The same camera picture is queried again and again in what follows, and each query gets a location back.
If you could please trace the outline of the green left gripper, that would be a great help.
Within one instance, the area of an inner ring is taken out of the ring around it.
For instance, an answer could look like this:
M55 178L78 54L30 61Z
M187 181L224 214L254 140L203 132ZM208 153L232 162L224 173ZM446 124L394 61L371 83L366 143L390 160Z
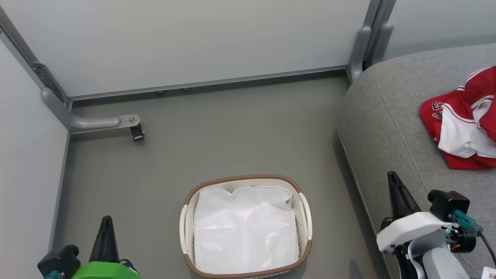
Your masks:
M117 263L119 253L113 219L110 216L105 216L101 220L89 262L81 265L71 279L142 279L142 276L133 269Z

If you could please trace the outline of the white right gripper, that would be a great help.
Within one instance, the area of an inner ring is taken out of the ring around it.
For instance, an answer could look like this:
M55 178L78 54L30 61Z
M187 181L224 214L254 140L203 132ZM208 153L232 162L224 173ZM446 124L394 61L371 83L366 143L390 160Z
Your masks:
M395 171L387 173L389 196L393 221L377 234L379 251L392 252L395 247L419 237L440 230L442 227L454 226L454 223L442 221L430 212L421 212L407 187Z

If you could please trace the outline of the red and white jersey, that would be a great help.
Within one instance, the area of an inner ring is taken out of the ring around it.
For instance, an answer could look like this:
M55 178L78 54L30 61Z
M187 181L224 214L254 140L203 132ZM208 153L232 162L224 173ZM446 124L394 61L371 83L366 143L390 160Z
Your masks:
M496 65L471 73L456 90L426 100L420 118L450 169L495 169Z

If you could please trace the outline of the grey fabric sofa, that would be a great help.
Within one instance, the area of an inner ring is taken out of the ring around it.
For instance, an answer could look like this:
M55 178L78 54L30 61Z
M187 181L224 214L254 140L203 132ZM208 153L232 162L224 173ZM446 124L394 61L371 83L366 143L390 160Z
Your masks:
M420 106L464 85L473 72L496 65L496 43L413 53L366 69L350 86L337 134L372 228L375 255L400 279L392 254L377 246L383 219L391 217L387 174L395 171L422 211L433 189L470 200L466 215L484 231L469 253L455 253L470 278L496 269L496 168L450 169L420 118Z

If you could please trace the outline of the white woven-rim laundry basket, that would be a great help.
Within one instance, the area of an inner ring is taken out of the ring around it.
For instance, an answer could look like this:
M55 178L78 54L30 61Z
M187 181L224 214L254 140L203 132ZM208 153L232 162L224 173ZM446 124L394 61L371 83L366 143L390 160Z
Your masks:
M299 242L298 260L291 265L260 272L242 274L209 274L201 272L196 268L194 251L194 215L197 201L200 196L200 191L207 188L223 188L229 192L232 192L233 190L239 188L259 186L282 187L291 192L293 196L291 206L295 211L296 229ZM308 200L296 182L282 175L244 175L225 177L204 182L196 186L188 194L184 202L184 206L181 209L179 220L179 241L186 265L191 272L204 279L262 279L265 277L273 277L278 274L287 273L291 270L299 268L299 266L306 261L312 247L312 215Z

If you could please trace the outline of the grey partition foot tube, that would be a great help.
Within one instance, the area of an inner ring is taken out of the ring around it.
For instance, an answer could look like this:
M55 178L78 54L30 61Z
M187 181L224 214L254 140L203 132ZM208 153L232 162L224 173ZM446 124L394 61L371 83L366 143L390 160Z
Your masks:
M133 128L142 131L140 117L136 114L85 118L69 111L56 95L46 87L41 90L41 98L71 134L83 134L104 131L107 129L123 128Z

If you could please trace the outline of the white basket liner cloth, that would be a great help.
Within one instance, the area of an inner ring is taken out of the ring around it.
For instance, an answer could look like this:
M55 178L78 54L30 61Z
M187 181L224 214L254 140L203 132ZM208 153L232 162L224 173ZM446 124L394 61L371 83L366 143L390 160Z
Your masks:
M194 215L195 265L209 274L281 268L299 258L293 196L282 187L200 191Z

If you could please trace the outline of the grey partition corner posts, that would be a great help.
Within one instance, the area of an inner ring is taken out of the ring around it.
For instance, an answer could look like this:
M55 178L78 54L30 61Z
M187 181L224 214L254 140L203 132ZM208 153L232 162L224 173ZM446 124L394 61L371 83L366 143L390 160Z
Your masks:
M394 29L389 22L397 0L370 0L358 30L346 73L353 83L368 67L382 62Z

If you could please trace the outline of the grey partition hinge bracket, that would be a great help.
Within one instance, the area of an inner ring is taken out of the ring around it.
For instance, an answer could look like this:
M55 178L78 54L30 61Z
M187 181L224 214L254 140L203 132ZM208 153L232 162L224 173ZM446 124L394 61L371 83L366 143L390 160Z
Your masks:
M41 83L48 89L50 89L55 96L67 107L70 103L69 98L64 93L64 90L60 87L58 82L55 80L51 72L42 62L34 62L31 66L36 76L40 79Z

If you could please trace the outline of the aluminium partition bottom rail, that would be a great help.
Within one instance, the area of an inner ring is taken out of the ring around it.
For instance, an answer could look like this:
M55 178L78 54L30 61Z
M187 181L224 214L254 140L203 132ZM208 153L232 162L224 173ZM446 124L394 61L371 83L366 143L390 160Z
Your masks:
M266 80L270 78L285 78L289 76L301 76L305 74L317 74L320 72L326 71L340 71L346 70L348 65L337 65L331 67L321 67L315 69L303 69L298 71L286 71L276 74L263 74L257 76L247 76L247 77L236 77L236 78L227 78L221 79L217 81L202 81L196 83L184 83L184 84L175 84L175 85L167 85L167 86L157 86L157 87L147 87L140 88L136 90L122 90L122 91L112 91L105 93L95 93L95 94L83 94L71 96L69 99L73 102L83 101L83 100L92 100L99 98L110 98L110 97L121 97L126 95L135 95L135 94L143 94L143 93L152 93L157 91L167 91L167 90L183 90L187 88L195 88L195 87L204 87L204 86L216 86L220 84L230 84L230 83L241 83L241 82L250 82L250 81L259 81Z

